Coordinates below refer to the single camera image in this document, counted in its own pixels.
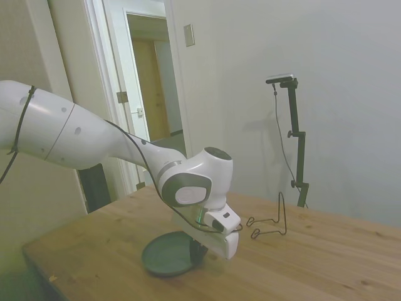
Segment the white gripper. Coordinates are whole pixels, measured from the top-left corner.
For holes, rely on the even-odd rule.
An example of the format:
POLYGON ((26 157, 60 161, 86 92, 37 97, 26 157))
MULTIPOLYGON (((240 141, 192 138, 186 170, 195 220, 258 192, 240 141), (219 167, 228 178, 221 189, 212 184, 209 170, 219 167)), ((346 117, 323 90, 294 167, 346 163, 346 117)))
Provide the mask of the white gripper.
POLYGON ((194 239, 189 243, 191 263, 198 263, 199 257, 204 258, 208 249, 227 260, 230 260, 235 255, 239 242, 238 233, 231 233, 229 235, 206 233, 195 229, 185 222, 179 215, 173 215, 172 222, 194 239))

